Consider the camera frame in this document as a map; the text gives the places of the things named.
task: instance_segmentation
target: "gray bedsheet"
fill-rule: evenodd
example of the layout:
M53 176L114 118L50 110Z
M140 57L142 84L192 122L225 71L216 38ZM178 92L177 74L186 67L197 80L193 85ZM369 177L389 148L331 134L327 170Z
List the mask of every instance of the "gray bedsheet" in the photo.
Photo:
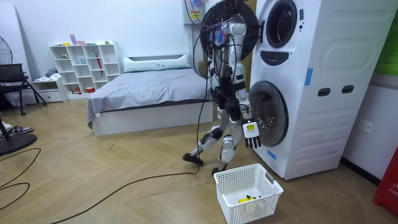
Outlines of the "gray bedsheet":
M105 111L156 105L166 101L200 100L206 80L191 68L124 73L96 90L88 98L87 125Z

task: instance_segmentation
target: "bookshelf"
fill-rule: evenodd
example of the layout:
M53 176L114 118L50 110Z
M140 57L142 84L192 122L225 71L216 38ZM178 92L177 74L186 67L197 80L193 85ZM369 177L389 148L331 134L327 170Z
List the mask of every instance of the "bookshelf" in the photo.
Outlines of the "bookshelf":
M98 90L122 71L117 45L112 40L109 44L96 41L95 45L50 44L50 51L69 100L89 97L87 88ZM73 93L77 88L80 94Z

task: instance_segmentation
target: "wooden floor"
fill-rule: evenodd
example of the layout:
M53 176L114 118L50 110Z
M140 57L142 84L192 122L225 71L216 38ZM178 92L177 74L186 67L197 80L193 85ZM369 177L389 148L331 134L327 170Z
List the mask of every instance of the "wooden floor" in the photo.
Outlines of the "wooden floor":
M42 152L13 182L29 182L30 189L16 203L0 210L0 223L55 222L92 206L130 181L195 171L196 167L181 160L195 145L195 125L97 138L86 125L85 111L85 100L73 100L46 107L27 106L23 117L18 110L2 113L7 123L33 127L38 140L32 147L40 147ZM210 126L202 125L201 132ZM203 153L205 166L195 176L130 185L64 223L226 223L211 176L219 148L217 144ZM22 172L36 153L1 161L0 185ZM229 168L257 162L269 170L254 151L240 144ZM392 213L371 203L376 187L343 165L287 182L272 174L284 193L275 214L255 223L398 223ZM2 190L0 207L24 190L23 185Z

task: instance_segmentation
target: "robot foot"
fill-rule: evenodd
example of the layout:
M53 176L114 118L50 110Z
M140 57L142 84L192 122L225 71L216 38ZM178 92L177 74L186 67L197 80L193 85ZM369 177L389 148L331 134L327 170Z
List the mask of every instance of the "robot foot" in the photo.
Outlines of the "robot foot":
M214 175L215 173L218 173L218 172L221 172L221 171L226 171L226 169L224 168L223 170L219 170L218 167L216 167L216 168L214 168L214 169L211 171L211 174Z
M182 159L187 162L192 162L196 165L203 166L203 160L199 159L197 156L191 156L190 153L185 153Z

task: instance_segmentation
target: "blue sticker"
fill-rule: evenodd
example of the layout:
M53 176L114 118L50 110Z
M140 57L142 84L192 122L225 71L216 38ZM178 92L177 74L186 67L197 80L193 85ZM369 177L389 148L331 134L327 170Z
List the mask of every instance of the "blue sticker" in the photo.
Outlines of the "blue sticker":
M304 83L305 86L310 85L310 83L311 83L312 71L313 71L313 68L307 69L307 76L305 77L305 83Z
M273 159L276 160L276 156L270 150L268 150L267 153L268 153L269 156L271 156Z

